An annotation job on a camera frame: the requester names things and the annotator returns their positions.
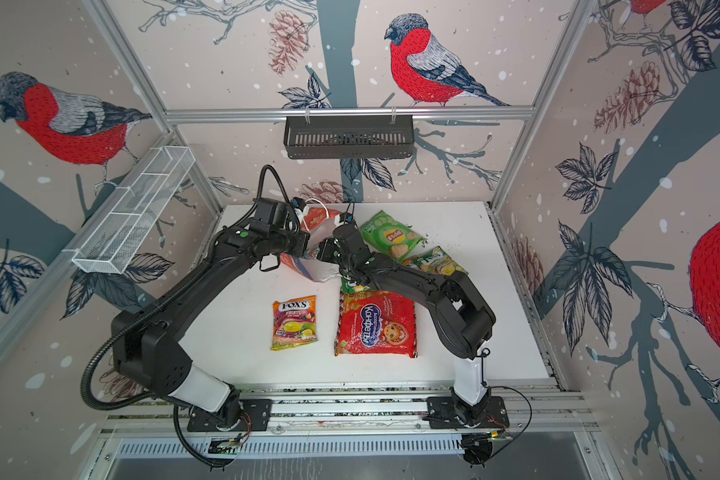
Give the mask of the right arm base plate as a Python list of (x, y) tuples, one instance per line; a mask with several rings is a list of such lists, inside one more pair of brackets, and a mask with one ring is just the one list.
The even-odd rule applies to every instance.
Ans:
[(486, 395), (478, 404), (468, 405), (458, 396), (429, 397), (422, 418), (431, 429), (494, 428), (506, 430), (509, 419), (504, 400)]

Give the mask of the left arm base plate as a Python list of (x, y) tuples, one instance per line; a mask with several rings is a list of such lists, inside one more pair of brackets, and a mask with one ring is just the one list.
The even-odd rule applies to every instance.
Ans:
[(193, 433), (263, 432), (267, 430), (272, 406), (269, 399), (232, 398), (213, 413), (193, 407), (187, 430)]

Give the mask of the orange candy packet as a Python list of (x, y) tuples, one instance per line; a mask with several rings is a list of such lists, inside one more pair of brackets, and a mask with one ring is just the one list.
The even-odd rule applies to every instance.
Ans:
[(317, 340), (315, 295), (273, 303), (272, 351), (309, 345)]

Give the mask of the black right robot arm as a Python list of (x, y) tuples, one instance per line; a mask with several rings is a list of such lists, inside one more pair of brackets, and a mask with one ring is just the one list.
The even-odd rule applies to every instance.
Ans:
[(467, 274), (432, 274), (373, 252), (354, 224), (343, 224), (318, 244), (317, 259), (338, 266), (362, 286), (389, 291), (424, 306), (444, 347), (456, 358), (454, 410), (475, 424), (490, 403), (483, 359), (488, 355), (496, 315)]

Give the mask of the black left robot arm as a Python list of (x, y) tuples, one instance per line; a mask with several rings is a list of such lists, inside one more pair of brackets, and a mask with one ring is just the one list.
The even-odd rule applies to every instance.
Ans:
[(239, 392), (196, 366), (180, 340), (230, 283), (264, 257), (306, 252), (309, 234), (299, 217), (304, 208), (301, 198), (257, 200), (249, 216), (215, 234), (206, 257), (157, 302), (137, 315), (116, 317), (110, 347), (115, 370), (151, 396), (235, 423)]

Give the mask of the red snack bag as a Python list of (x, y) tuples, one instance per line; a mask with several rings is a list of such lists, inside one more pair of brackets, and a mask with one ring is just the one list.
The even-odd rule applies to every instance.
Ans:
[(334, 354), (416, 358), (415, 303), (387, 291), (341, 293)]

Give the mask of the green yellow candy packet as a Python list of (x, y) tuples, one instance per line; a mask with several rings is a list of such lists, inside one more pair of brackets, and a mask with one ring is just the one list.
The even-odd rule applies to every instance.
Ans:
[(431, 274), (448, 276), (456, 271), (467, 274), (467, 271), (440, 246), (421, 255), (408, 258), (403, 264)]
[(341, 292), (343, 294), (349, 295), (367, 291), (372, 291), (372, 288), (369, 286), (358, 284), (357, 282), (354, 282), (353, 280), (350, 280), (348, 278), (341, 278)]

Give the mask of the green chips bag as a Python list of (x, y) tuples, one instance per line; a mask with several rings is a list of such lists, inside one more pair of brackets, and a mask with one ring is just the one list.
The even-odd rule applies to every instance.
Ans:
[(384, 210), (363, 223), (360, 233), (368, 245), (398, 262), (403, 262), (426, 242), (421, 234)]

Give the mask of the red paper gift bag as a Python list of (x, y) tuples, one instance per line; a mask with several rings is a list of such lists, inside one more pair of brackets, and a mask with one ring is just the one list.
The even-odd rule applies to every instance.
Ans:
[(281, 263), (312, 282), (324, 283), (339, 277), (338, 266), (320, 261), (318, 251), (320, 243), (332, 237), (333, 231), (339, 226), (341, 213), (328, 208), (317, 198), (306, 199), (304, 206), (297, 208), (296, 213), (301, 231), (309, 234), (306, 251), (299, 256), (281, 254)]

